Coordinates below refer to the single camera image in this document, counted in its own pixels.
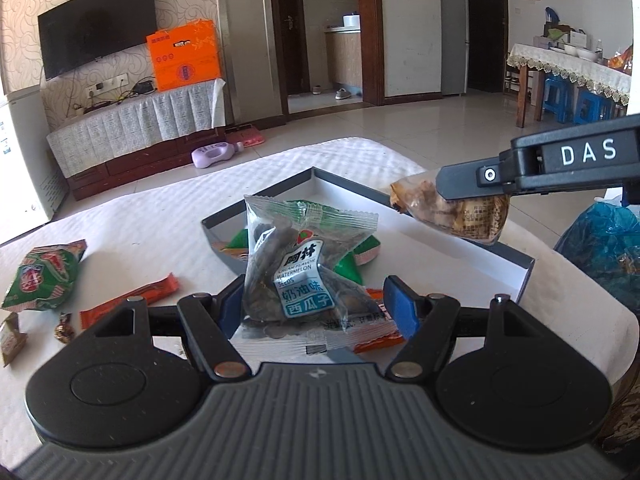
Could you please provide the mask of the kitchen counter cabinet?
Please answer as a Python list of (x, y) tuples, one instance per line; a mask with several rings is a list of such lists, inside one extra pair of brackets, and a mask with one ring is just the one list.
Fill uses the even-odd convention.
[(361, 34), (359, 29), (327, 30), (326, 62), (329, 82), (338, 90), (362, 92)]

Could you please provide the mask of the brown foil candy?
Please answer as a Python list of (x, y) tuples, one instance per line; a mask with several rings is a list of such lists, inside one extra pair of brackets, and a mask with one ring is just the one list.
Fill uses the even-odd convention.
[(69, 344), (75, 338), (75, 330), (70, 322), (71, 318), (70, 313), (62, 312), (58, 319), (58, 325), (54, 328), (54, 338), (61, 344)]

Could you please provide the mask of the blue plastic bag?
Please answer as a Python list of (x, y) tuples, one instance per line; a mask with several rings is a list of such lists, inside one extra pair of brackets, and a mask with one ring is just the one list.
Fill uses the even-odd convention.
[(639, 316), (639, 217), (632, 210), (593, 203), (554, 250)]

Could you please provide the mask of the orange snack packet in box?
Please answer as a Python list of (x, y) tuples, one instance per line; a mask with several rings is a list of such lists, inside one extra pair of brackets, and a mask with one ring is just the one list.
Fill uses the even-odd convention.
[(349, 318), (346, 347), (356, 354), (382, 350), (403, 344), (405, 338), (384, 306), (382, 289), (368, 288), (367, 293), (378, 305), (374, 313), (355, 314)]

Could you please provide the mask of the white pot on counter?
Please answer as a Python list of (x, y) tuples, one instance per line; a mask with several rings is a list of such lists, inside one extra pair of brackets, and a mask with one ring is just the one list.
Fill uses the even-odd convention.
[(360, 15), (357, 13), (345, 14), (343, 16), (343, 26), (346, 29), (360, 29)]

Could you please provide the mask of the black wall television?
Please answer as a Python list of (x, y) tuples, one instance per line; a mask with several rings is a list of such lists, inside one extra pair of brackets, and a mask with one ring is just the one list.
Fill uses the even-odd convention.
[(155, 0), (70, 0), (38, 16), (47, 80), (143, 44), (157, 31)]

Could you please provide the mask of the brown nut snack packet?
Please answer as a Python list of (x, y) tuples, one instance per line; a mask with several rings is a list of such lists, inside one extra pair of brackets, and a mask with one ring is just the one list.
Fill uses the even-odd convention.
[(390, 206), (446, 234), (492, 244), (506, 224), (510, 198), (505, 195), (446, 200), (435, 178), (416, 174), (390, 185)]

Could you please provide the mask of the orange gift box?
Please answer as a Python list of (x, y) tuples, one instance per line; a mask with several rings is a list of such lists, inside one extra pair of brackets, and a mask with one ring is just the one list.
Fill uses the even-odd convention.
[(198, 20), (146, 37), (157, 89), (167, 91), (222, 77), (215, 24)]

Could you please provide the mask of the tv cabinet with white cloth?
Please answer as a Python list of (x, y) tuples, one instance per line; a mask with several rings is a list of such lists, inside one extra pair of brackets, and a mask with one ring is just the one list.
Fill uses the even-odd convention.
[(223, 141), (225, 85), (218, 78), (139, 96), (50, 133), (70, 192), (83, 200), (186, 164), (196, 148)]

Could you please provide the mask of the green chips bag on table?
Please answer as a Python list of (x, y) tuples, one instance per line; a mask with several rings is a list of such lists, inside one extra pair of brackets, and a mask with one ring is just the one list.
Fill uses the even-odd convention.
[(32, 249), (18, 266), (2, 309), (20, 313), (61, 307), (74, 289), (86, 250), (85, 240)]

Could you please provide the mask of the dining table with lace cloth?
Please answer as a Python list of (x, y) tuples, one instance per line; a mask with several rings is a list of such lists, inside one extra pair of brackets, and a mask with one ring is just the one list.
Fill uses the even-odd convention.
[(630, 75), (566, 53), (544, 50), (527, 44), (514, 44), (506, 58), (506, 65), (518, 71), (518, 99), (516, 100), (515, 115), (515, 125), (518, 128), (525, 126), (527, 83), (530, 72), (539, 73), (538, 91), (534, 92), (536, 98), (534, 117), (536, 120), (540, 120), (542, 113), (544, 84), (541, 82), (541, 78), (548, 74), (568, 79), (572, 84), (577, 84), (579, 88), (586, 88), (591, 93), (605, 96), (617, 105), (627, 106), (630, 100)]

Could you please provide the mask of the purple detergent bottle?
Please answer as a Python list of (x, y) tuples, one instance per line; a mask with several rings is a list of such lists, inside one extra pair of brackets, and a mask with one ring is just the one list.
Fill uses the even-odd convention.
[(244, 151), (242, 142), (219, 142), (197, 148), (191, 153), (191, 158), (195, 168), (205, 169), (218, 162), (228, 162), (242, 151)]

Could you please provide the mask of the white tablecloth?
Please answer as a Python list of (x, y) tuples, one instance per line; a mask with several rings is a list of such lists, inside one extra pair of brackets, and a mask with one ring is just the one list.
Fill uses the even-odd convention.
[[(122, 196), (4, 246), (1, 281), (30, 248), (82, 238), (75, 308), (169, 272), (219, 292), (235, 274), (202, 220), (309, 168), (382, 192), (413, 162), (348, 138)], [(533, 271), (520, 300), (489, 301), (484, 348), (408, 382), (371, 364), (276, 361), (222, 382), (157, 350), (140, 306), (66, 346), (52, 315), (23, 313), (30, 344), (1, 375), (1, 458), (24, 479), (623, 478), (590, 444), (616, 371), (535, 312), (542, 265), (518, 251)]]

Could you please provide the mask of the watermelon seed snack bag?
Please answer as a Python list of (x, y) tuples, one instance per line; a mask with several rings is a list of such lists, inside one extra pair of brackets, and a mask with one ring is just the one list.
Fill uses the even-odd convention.
[(378, 228), (373, 212), (309, 200), (245, 199), (248, 259), (243, 310), (255, 322), (334, 321), (376, 315), (378, 303), (336, 266)]

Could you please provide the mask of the grey refrigerator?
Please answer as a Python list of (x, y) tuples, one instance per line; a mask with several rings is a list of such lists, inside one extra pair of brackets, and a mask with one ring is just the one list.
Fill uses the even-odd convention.
[(462, 96), (468, 88), (468, 0), (440, 0), (442, 11), (443, 96)]

